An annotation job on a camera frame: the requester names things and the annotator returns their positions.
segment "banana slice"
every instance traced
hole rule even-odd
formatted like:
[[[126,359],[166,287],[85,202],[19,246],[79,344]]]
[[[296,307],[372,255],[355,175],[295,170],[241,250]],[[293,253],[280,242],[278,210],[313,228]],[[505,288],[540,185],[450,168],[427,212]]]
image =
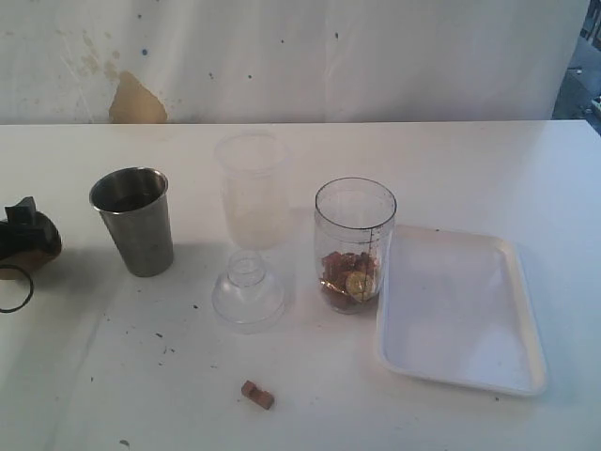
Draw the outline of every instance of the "banana slice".
[[[346,288],[355,301],[364,303],[374,295],[374,279],[365,272],[354,271],[347,277]]]

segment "glass jar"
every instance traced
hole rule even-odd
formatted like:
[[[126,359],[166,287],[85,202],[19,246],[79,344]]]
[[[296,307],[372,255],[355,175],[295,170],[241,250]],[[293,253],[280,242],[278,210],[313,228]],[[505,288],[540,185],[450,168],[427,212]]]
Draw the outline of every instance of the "glass jar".
[[[395,213],[394,195],[372,180],[337,179],[317,192],[317,277],[337,312],[357,313],[377,303]]]

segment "black rubber ring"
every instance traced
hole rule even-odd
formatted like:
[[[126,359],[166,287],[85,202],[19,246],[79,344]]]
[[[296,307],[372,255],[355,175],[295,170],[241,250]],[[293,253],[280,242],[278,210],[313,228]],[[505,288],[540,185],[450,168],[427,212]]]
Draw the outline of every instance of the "black rubber ring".
[[[24,270],[23,268],[21,268],[20,266],[17,266],[17,265],[0,265],[0,270],[18,271],[22,275],[24,275],[25,278],[29,281],[29,294],[27,295],[27,297],[25,298],[25,300],[23,301],[23,303],[21,305],[19,305],[17,307],[13,307],[13,308],[0,308],[0,313],[18,312],[23,307],[25,307],[29,303],[29,301],[31,301],[31,298],[34,295],[34,279],[31,278],[31,275],[29,275],[29,272],[27,272],[26,270]]]

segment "brown food pieces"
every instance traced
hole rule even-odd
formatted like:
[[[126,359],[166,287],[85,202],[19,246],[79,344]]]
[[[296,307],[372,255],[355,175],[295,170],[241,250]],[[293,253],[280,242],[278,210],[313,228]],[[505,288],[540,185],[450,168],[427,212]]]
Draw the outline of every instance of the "brown food pieces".
[[[367,303],[372,299],[377,299],[372,292],[349,293],[347,286],[348,277],[357,272],[366,274],[365,281],[371,278],[372,289],[374,282],[378,280],[378,265],[373,257],[366,252],[360,255],[352,252],[341,254],[332,252],[321,259],[323,264],[323,276],[321,285],[323,292],[328,296],[330,304],[338,310],[349,310],[359,304]]]
[[[251,381],[246,381],[244,385],[242,385],[242,394],[266,411],[271,408],[275,401],[275,398],[270,392],[260,390],[256,384]]]

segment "white table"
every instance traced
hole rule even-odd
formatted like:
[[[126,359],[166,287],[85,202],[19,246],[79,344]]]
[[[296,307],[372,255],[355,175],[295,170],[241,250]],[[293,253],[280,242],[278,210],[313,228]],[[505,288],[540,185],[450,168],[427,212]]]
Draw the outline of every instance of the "white table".
[[[271,253],[287,261],[294,302],[272,330],[236,335],[210,304],[234,248],[212,150],[245,128],[257,127],[0,127],[0,204],[34,195],[65,243],[35,274],[32,303],[0,316],[3,451],[124,450],[121,440],[144,451],[599,449],[601,139],[586,122],[260,127],[294,155],[297,238]],[[101,175],[137,164],[170,179],[176,262],[150,279],[126,272],[87,202]],[[350,175],[390,187],[399,223],[516,243],[546,393],[390,373],[374,354],[374,315],[338,315],[318,299],[314,194]],[[17,288],[0,282],[0,297]],[[241,399],[246,379],[276,395],[272,411]]]

